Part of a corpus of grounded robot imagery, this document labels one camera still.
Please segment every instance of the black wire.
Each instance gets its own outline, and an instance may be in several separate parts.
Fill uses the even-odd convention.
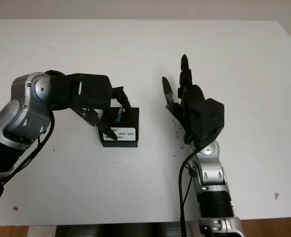
[[[187,237],[187,233],[186,233],[185,213],[184,213],[184,205],[183,205],[183,191],[182,191],[182,184],[181,184],[182,174],[187,162],[190,161],[190,159],[199,152],[200,152],[199,149],[192,152],[183,162],[179,171],[178,189],[179,189],[179,202],[180,202],[180,228],[181,228],[181,235],[183,237]]]
[[[185,201],[186,201],[187,195],[189,193],[191,181],[193,181],[193,177],[192,176],[190,176],[190,181],[189,181],[188,188],[187,188],[187,192],[186,192],[186,195],[185,195],[185,198],[184,198],[183,206],[185,205]]]
[[[38,144],[38,146],[33,150],[33,152],[27,158],[25,158],[24,161],[21,162],[21,164],[2,182],[3,185],[8,183],[9,180],[12,179],[18,172],[20,172],[28,164],[30,164],[30,162],[37,156],[37,154],[41,151],[41,149],[44,147],[46,142],[49,140],[50,136],[53,133],[54,125],[55,125],[55,119],[54,119],[53,111],[51,109],[49,109],[49,111],[50,111],[50,117],[51,117],[51,125],[50,125],[50,130],[49,130],[48,134],[46,135],[44,140],[41,143]]]

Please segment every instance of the white table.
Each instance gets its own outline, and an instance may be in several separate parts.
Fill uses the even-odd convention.
[[[140,107],[137,149],[103,148],[96,128],[55,112],[51,139],[5,187],[0,225],[178,221],[188,154],[161,77],[176,93],[183,53],[193,82],[225,105],[218,142],[236,214],[291,217],[291,38],[279,23],[0,20],[0,110],[16,77],[50,69],[107,75]],[[185,211],[198,219],[193,188]]]

